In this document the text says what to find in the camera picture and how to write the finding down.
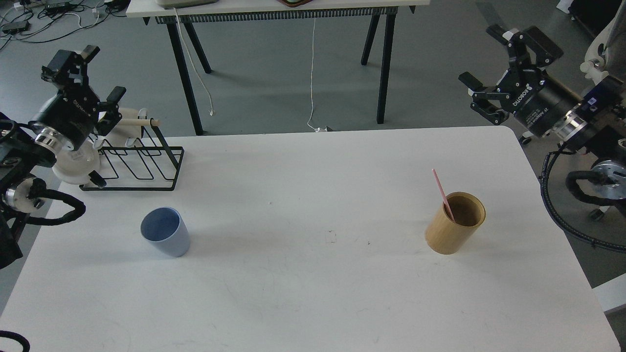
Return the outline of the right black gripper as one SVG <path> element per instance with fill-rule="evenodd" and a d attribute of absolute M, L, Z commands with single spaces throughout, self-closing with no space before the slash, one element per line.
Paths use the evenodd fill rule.
<path fill-rule="evenodd" d="M 545 72 L 563 50 L 536 26 L 505 30 L 493 24 L 486 32 L 505 47 L 508 68 L 496 87 L 486 87 L 468 71 L 458 76 L 472 98 L 471 109 L 496 126 L 512 114 L 535 136 L 544 136 L 582 99 Z"/>

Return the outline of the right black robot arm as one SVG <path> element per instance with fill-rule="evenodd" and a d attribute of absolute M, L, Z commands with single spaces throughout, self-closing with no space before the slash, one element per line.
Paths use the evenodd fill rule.
<path fill-rule="evenodd" d="M 493 24 L 487 33 L 507 50 L 508 68 L 494 86 L 485 86 L 471 73 L 460 74 L 472 98 L 471 109 L 494 125 L 514 117 L 532 136 L 556 136 L 561 145 L 546 155 L 539 176 L 550 218 L 582 242 L 624 253 L 624 245 L 593 238 L 567 223 L 550 199 L 549 178 L 562 154 L 592 154 L 596 160 L 589 170 L 567 174 L 567 190 L 580 202 L 625 214 L 625 83 L 600 72 L 599 63 L 592 60 L 583 67 L 592 73 L 595 86 L 579 96 L 546 72 L 563 51 L 538 27 L 505 30 Z"/>

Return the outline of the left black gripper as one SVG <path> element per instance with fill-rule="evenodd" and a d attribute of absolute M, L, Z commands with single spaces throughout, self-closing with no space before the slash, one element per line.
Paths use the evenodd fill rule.
<path fill-rule="evenodd" d="M 119 121 L 119 101 L 127 89 L 116 86 L 105 101 L 94 93 L 88 77 L 88 64 L 100 47 L 88 45 L 83 51 L 58 50 L 51 62 L 41 67 L 41 79 L 57 89 L 29 123 L 34 143 L 50 151 L 76 151 L 94 130 L 109 134 Z"/>

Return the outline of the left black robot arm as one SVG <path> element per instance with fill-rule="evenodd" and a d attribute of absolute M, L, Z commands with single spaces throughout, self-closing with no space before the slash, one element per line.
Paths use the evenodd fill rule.
<path fill-rule="evenodd" d="M 119 100 L 127 90 L 115 87 L 101 101 L 89 85 L 88 64 L 99 52 L 98 46 L 87 46 L 80 52 L 58 51 L 41 68 L 41 78 L 52 83 L 57 93 L 28 123 L 1 116 L 2 268 L 23 257 L 18 241 L 26 225 L 61 225 L 86 211 L 84 203 L 49 189 L 32 170 L 53 167 L 62 151 L 76 151 L 90 134 L 106 135 L 121 120 Z"/>

